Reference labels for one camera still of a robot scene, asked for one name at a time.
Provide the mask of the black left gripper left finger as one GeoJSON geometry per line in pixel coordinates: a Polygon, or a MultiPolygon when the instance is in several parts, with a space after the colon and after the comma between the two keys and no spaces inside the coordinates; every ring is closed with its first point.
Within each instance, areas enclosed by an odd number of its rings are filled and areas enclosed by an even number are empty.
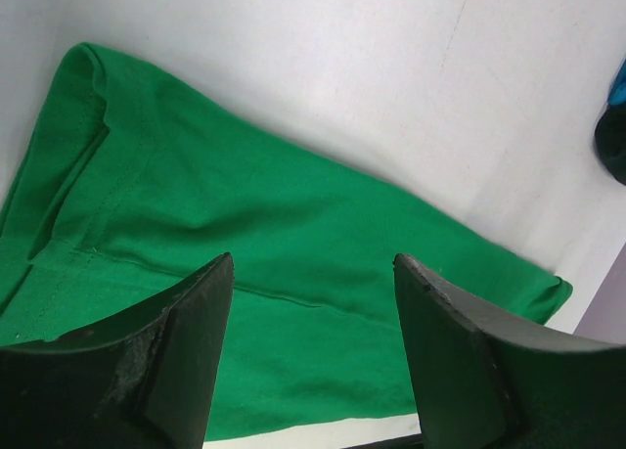
{"type": "Polygon", "coordinates": [[[199,448],[234,289],[224,253],[54,340],[1,350],[5,448],[199,448]]]}

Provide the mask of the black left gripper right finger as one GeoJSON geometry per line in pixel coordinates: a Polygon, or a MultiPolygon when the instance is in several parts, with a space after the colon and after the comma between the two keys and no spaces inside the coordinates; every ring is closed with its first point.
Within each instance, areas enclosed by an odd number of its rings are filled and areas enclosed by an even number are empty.
{"type": "Polygon", "coordinates": [[[394,287],[427,448],[621,448],[625,349],[533,323],[415,258],[394,287]]]}

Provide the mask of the green t-shirt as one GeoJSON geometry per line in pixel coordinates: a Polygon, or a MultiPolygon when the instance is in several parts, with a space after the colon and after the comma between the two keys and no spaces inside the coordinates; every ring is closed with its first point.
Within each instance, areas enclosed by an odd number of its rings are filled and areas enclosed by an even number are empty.
{"type": "Polygon", "coordinates": [[[392,261],[543,324],[566,280],[412,194],[95,44],[61,60],[1,210],[1,340],[53,339],[228,252],[207,439],[416,410],[392,261]]]}

